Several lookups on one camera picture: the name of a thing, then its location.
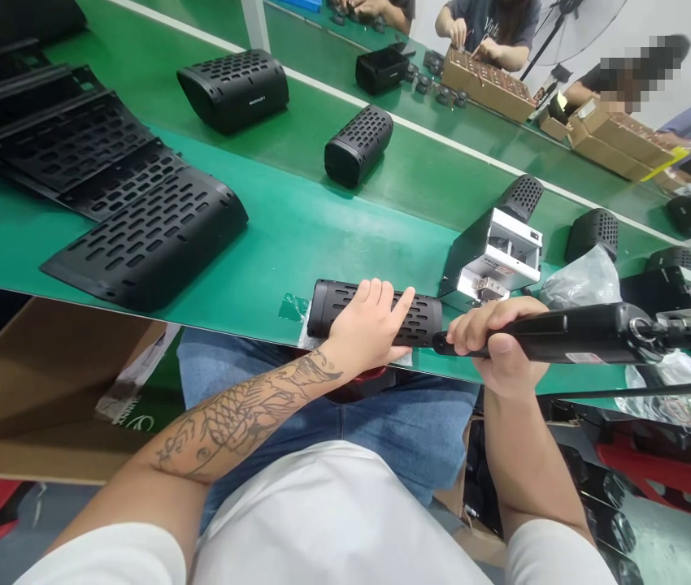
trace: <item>hand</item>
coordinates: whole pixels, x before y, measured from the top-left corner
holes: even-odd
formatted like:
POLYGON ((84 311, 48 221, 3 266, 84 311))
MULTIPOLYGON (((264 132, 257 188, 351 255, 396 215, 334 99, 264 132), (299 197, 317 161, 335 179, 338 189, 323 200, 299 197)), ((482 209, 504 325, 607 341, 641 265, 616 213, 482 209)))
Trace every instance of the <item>hand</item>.
POLYGON ((465 24, 465 19, 452 20, 445 34, 451 39, 451 46, 455 49, 464 46, 465 39, 467 38, 467 24, 465 24))
POLYGON ((384 13, 388 0, 349 0, 358 15, 378 16, 384 13))
MULTIPOLYGON (((545 305, 532 297, 490 302, 452 321, 445 340, 454 344, 457 354, 466 355, 484 347, 488 331, 499 331, 517 317, 546 311, 545 305)), ((519 342, 506 333, 495 333, 489 338, 489 355, 490 359, 474 357, 473 365, 486 387, 504 397, 533 396, 549 369, 549 364, 530 362, 519 342)))
POLYGON ((413 288, 407 288, 392 310, 392 284, 378 279, 363 280, 354 298, 332 324, 322 350, 327 355, 328 351, 335 353, 338 367, 353 376, 385 366, 410 353, 411 348, 393 347, 392 342, 415 294, 413 288))
POLYGON ((473 51, 472 57, 488 57, 493 61, 497 61, 502 57, 502 45, 498 45, 492 37, 486 37, 481 44, 473 51))

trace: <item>handheld tool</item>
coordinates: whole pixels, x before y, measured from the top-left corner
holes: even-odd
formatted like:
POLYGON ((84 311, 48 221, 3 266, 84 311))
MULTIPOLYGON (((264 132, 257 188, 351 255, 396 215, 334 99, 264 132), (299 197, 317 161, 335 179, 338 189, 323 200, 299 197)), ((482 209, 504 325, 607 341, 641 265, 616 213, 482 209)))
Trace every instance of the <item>handheld tool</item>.
MULTIPOLYGON (((626 302, 550 311, 518 318, 500 331, 519 342, 532 362, 654 364, 673 349, 691 349, 691 327, 666 326, 626 302)), ((432 337, 441 355, 457 355, 447 331, 432 337)), ((489 350, 469 357, 488 358, 489 350)))

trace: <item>tattoo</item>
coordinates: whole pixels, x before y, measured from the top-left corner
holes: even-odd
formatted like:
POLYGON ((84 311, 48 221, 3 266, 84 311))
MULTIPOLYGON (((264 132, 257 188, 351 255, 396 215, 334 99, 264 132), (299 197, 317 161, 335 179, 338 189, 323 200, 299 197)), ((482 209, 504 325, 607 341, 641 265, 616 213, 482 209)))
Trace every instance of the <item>tattoo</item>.
POLYGON ((208 466, 220 453, 250 455, 310 401, 304 388, 339 379, 342 372, 318 349, 232 386, 183 413, 165 434, 155 467, 190 479, 213 480, 208 466))

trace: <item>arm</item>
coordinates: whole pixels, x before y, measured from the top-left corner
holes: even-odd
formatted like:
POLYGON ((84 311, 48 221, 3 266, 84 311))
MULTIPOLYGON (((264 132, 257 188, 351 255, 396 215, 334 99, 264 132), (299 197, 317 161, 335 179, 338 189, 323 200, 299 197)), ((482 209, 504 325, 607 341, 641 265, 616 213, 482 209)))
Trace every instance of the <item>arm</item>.
MULTIPOLYGON (((521 315, 545 311, 531 297, 489 303, 455 319, 447 340, 464 355, 483 348, 489 330, 502 329, 521 315)), ((477 358, 473 363, 486 386, 486 456, 506 540, 522 524, 546 518, 594 544, 584 507, 535 397, 535 386, 548 364, 528 361, 516 339, 506 334, 489 338, 489 353, 491 359, 477 358)))
POLYGON ((207 399, 156 435, 129 460, 56 539, 122 522, 162 527, 190 566, 210 486, 248 457, 292 414, 365 370, 409 353, 392 341, 411 306, 408 288, 364 280, 316 351, 207 399))

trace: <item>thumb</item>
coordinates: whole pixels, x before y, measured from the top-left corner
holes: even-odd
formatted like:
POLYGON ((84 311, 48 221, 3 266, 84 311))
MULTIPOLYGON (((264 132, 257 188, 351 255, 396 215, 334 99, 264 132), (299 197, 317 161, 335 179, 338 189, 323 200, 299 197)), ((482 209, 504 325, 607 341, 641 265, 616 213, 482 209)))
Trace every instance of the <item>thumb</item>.
POLYGON ((498 377, 514 378, 530 365, 519 342, 506 333, 495 333, 489 338, 489 358, 498 377))

